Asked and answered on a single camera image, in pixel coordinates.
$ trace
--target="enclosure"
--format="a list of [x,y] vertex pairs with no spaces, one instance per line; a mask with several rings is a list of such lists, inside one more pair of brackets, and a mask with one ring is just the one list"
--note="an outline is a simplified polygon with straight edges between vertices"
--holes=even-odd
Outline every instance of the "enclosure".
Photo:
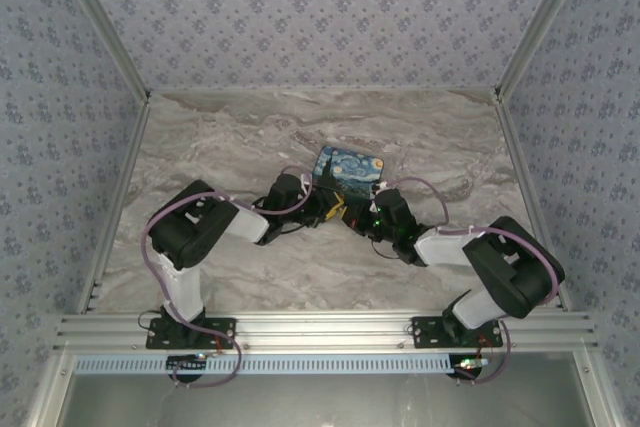
[[[2,425],[640,422],[637,0],[0,2]],[[506,319],[495,382],[456,388],[469,349],[408,328],[477,274],[406,265],[336,216],[216,243],[201,294],[235,319],[240,375],[173,387],[168,356],[193,352],[145,346],[146,223],[196,179],[254,202],[325,145],[428,180],[451,227],[513,217],[562,263],[558,297]]]

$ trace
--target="wire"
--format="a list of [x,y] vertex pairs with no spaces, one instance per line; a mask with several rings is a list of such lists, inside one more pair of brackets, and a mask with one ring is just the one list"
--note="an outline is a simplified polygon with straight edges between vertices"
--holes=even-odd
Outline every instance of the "wire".
[[144,312],[140,312],[140,315],[138,316],[138,326],[140,326],[141,329],[144,329],[146,331],[151,330],[150,327],[151,325],[149,325],[149,327],[145,327],[144,325],[142,325],[142,323],[140,322],[140,320],[142,319],[142,316],[144,314],[160,314],[159,310],[145,310]]
[[291,164],[291,165],[287,165],[285,166],[281,171],[280,171],[280,175],[284,174],[287,170],[291,170],[291,169],[298,169],[300,172],[306,173],[307,169],[300,167],[299,165],[295,165],[295,164]]
[[507,324],[505,324],[503,320],[500,321],[500,325],[502,325],[502,330],[504,330],[505,342],[507,344],[507,351],[504,354],[504,359],[502,359],[502,362],[500,363],[498,368],[495,370],[495,372],[493,372],[492,374],[480,380],[477,380],[476,377],[471,375],[469,372],[465,372],[464,370],[459,368],[454,368],[453,370],[456,371],[458,374],[464,375],[469,379],[469,380],[462,380],[462,382],[468,383],[468,384],[478,384],[478,385],[486,384],[487,382],[491,382],[493,379],[498,377],[502,372],[504,372],[504,369],[507,368],[507,365],[509,365],[509,361],[511,360],[511,334],[509,333],[509,329],[507,329]]
[[[304,177],[305,177],[305,176],[307,177],[307,179],[309,179],[309,180],[308,180],[308,183],[309,183],[309,184],[311,184],[311,180],[310,180],[311,176],[310,176],[309,174],[303,174],[303,179],[301,180],[301,182],[304,182]],[[239,205],[239,206],[244,207],[244,208],[246,208],[246,209],[249,209],[249,210],[251,210],[252,212],[255,212],[255,213],[257,213],[257,214],[264,214],[264,215],[286,215],[286,214],[290,214],[291,212],[295,212],[295,211],[296,211],[296,210],[298,210],[300,207],[302,207],[302,206],[305,204],[305,202],[306,202],[307,200],[309,200],[309,197],[311,197],[311,191],[312,191],[312,190],[313,190],[313,189],[311,189],[311,188],[310,188],[309,190],[307,190],[307,192],[306,192],[306,193],[304,194],[304,196],[302,197],[302,200],[300,200],[300,201],[299,201],[296,205],[294,205],[293,207],[289,207],[288,209],[284,209],[284,210],[264,210],[264,209],[259,209],[259,208],[257,208],[257,207],[256,207],[256,206],[254,206],[254,205],[248,206],[248,205],[244,204],[243,202],[240,202],[240,201],[238,201],[238,200],[234,199],[233,197],[231,197],[231,196],[229,196],[229,195],[227,195],[227,194],[225,194],[225,193],[222,193],[222,192],[212,192],[212,193],[213,193],[213,194],[218,194],[218,196],[222,195],[223,197],[226,197],[226,198],[221,197],[223,200],[228,200],[229,202],[231,202],[231,203],[233,203],[233,204],[236,204],[236,205]]]
[[306,227],[306,225],[304,225],[304,224],[300,224],[299,226],[294,227],[294,228],[293,228],[293,229],[291,229],[291,230],[287,230],[287,231],[285,231],[285,232],[280,232],[280,235],[293,234],[294,232],[297,232],[297,231],[299,231],[300,229],[303,229],[303,228],[305,228],[305,227]]
[[439,224],[436,224],[434,227],[442,227],[443,225],[447,225],[449,223],[449,209],[447,208],[447,201],[444,198],[444,195],[442,195],[431,182],[421,179],[420,177],[410,175],[408,177],[402,177],[400,179],[388,181],[387,185],[389,187],[395,187],[396,185],[400,185],[403,182],[408,182],[410,180],[414,182],[420,182],[421,184],[424,184],[427,187],[429,187],[431,191],[435,194],[435,196],[438,198],[438,200],[440,201],[440,205],[442,205],[442,210],[444,211],[444,222],[440,222]]
[[491,363],[491,361],[493,360],[493,344],[482,334],[478,335],[478,342],[480,343],[480,346],[478,347],[478,352],[476,353],[476,359],[479,359],[481,357],[480,353],[482,352],[482,344],[487,344],[491,349],[491,355],[489,356],[489,363]]
[[380,252],[378,252],[378,249],[376,249],[375,244],[373,243],[373,239],[371,239],[371,248],[373,249],[373,251],[378,254],[380,257],[384,258],[384,259],[389,259],[389,260],[398,260],[400,258],[400,256],[398,257],[390,257],[388,255],[384,255]]
[[262,197],[258,197],[256,200],[254,200],[253,202],[251,202],[251,205],[253,207],[258,207],[258,205],[260,205],[262,202],[264,202],[264,199],[266,199],[267,196],[263,195]]
[[469,229],[461,229],[461,230],[438,230],[438,233],[443,235],[466,235],[466,234],[497,234],[506,237],[507,239],[511,239],[514,242],[517,242],[522,247],[527,249],[534,257],[536,257],[540,263],[544,266],[547,273],[549,274],[549,278],[551,279],[551,290],[549,294],[544,298],[540,304],[548,304],[553,298],[558,294],[558,276],[556,271],[553,270],[551,263],[547,260],[547,258],[542,255],[542,253],[536,249],[529,242],[524,240],[522,237],[512,234],[506,230],[496,229],[494,227],[471,227]]

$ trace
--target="yellow component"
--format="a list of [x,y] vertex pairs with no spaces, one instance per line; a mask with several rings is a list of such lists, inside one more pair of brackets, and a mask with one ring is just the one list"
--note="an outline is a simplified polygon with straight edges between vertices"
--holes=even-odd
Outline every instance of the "yellow component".
[[336,203],[336,205],[331,207],[331,210],[329,212],[327,212],[327,215],[325,216],[324,220],[331,219],[334,215],[338,213],[338,210],[340,210],[340,207],[344,205],[344,197],[339,195],[337,192],[334,192],[333,195],[336,196],[336,199],[338,200],[338,202]]

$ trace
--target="metal rail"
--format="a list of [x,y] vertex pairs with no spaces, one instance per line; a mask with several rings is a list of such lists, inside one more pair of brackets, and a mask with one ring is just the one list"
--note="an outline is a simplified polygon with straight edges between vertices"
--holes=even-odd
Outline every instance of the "metal rail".
[[100,232],[96,252],[93,255],[91,266],[87,272],[87,278],[78,304],[78,312],[85,313],[89,309],[90,303],[94,297],[94,288],[96,287],[96,283],[98,279],[102,278],[104,269],[109,262],[109,255],[111,254],[113,241],[116,237],[118,224],[120,223],[122,206],[124,205],[124,199],[127,191],[129,190],[129,182],[133,175],[133,168],[136,165],[138,151],[140,150],[140,144],[142,143],[142,137],[144,135],[144,129],[147,125],[148,118],[149,102],[146,100],[140,108],[140,112],[138,113],[138,117],[131,134],[131,139],[129,140],[127,154],[124,158],[122,169],[120,170],[120,176],[118,178],[118,183],[116,184],[113,197],[111,198],[111,203],[109,204],[105,225]]
[[[439,312],[255,312],[215,313],[238,320],[236,339],[260,354],[372,354],[425,352],[413,347],[408,332],[415,316]],[[514,353],[573,352],[598,348],[588,313],[538,309],[526,319],[507,319]],[[149,353],[137,315],[69,315],[62,319],[54,349],[74,354]],[[468,353],[473,349],[429,349],[432,353]],[[176,351],[172,354],[196,352]]]
[[531,18],[516,51],[498,83],[502,99],[508,100],[520,78],[524,75],[533,55],[544,40],[565,0],[541,0],[535,14]]
[[120,69],[124,81],[138,101],[143,102],[146,98],[146,88],[142,77],[100,0],[78,1],[89,19],[91,19],[96,32],[102,38],[105,48],[111,54],[118,69]]

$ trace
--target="white wall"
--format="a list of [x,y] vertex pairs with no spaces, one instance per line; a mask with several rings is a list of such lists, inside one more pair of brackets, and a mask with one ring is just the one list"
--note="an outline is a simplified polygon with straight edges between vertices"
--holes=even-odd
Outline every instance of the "white wall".
[[540,0],[101,0],[151,90],[495,86]]
[[76,0],[0,0],[0,425],[74,310],[136,101]]
[[567,0],[509,106],[567,286],[640,425],[640,3]]

